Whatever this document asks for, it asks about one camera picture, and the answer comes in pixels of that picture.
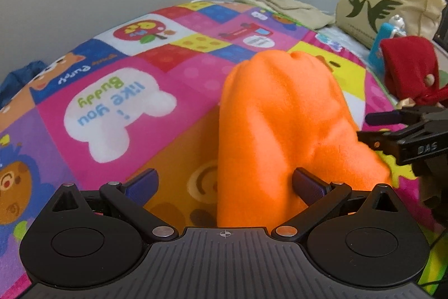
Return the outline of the blue cloth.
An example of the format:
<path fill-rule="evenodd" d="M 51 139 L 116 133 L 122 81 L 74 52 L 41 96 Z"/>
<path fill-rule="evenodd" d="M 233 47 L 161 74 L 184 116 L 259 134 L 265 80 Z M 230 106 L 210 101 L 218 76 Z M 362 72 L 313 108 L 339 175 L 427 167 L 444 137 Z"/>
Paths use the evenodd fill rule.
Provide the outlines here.
<path fill-rule="evenodd" d="M 24 86 L 46 67 L 47 64 L 43 61 L 32 61 L 28 65 L 10 72 L 1 83 L 1 107 L 5 107 Z"/>

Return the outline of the blue white toy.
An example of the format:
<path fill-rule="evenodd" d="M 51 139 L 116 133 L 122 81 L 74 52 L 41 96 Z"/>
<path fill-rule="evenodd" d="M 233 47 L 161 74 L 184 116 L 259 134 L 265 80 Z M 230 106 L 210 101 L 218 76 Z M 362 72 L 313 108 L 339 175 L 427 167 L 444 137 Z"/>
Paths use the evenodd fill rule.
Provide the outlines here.
<path fill-rule="evenodd" d="M 381 25 L 368 55 L 370 69 L 377 76 L 384 76 L 385 71 L 384 57 L 381 51 L 381 41 L 401 36 L 406 36 L 406 31 L 405 21 L 399 14 L 392 16 L 387 22 Z"/>

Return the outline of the beige folded blanket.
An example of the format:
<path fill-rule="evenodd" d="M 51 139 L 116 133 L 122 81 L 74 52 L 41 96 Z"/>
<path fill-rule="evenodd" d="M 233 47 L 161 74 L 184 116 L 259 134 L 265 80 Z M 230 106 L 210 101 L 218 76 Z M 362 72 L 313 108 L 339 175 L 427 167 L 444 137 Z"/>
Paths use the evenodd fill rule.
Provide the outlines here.
<path fill-rule="evenodd" d="M 249 4 L 265 10 L 286 16 L 311 30 L 320 30 L 331 26 L 336 19 L 333 14 L 327 14 L 311 4 L 297 0 L 235 0 L 238 3 Z"/>

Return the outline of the colourful cartoon play mat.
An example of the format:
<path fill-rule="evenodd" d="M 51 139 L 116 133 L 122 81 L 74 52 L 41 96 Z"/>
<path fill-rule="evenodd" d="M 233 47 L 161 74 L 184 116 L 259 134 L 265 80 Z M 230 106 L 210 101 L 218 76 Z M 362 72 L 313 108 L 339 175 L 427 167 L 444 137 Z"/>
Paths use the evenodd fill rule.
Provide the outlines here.
<path fill-rule="evenodd" d="M 390 183 L 352 194 L 297 242 L 217 224 L 220 101 L 232 69 L 268 50 L 327 66 L 358 131 L 396 110 L 335 40 L 261 8 L 195 1 L 87 40 L 1 109 L 3 298 L 445 298 L 447 235 L 398 156 Z M 99 189 L 153 168 L 144 209 L 178 231 L 145 242 Z"/>

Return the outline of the red plush garment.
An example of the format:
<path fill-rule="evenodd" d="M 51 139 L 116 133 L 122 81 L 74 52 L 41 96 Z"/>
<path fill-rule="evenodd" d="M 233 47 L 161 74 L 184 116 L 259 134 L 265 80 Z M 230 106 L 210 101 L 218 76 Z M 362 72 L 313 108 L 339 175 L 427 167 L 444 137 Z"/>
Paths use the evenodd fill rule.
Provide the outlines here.
<path fill-rule="evenodd" d="M 440 86 L 437 56 L 429 40 L 420 36 L 384 39 L 380 49 L 384 83 L 397 100 L 447 106 L 447 87 Z"/>

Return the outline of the orange fleece garment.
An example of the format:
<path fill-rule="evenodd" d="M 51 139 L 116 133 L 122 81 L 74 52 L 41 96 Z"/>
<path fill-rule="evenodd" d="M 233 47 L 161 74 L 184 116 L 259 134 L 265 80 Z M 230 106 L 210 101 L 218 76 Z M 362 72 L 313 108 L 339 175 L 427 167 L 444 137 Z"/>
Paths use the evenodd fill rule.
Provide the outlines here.
<path fill-rule="evenodd" d="M 268 50 L 237 64 L 220 101 L 218 226 L 274 229 L 302 212 L 297 168 L 360 191 L 390 183 L 389 166 L 357 132 L 341 87 L 317 57 Z"/>

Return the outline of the beige bird print bag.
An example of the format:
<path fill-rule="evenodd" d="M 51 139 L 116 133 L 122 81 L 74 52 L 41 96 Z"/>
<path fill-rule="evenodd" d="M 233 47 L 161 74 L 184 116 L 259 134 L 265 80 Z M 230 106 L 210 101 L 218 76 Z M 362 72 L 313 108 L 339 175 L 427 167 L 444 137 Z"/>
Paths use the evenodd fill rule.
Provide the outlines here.
<path fill-rule="evenodd" d="M 406 34 L 432 40 L 446 6 L 446 0 L 339 0 L 336 26 L 370 48 L 382 24 L 398 15 Z"/>

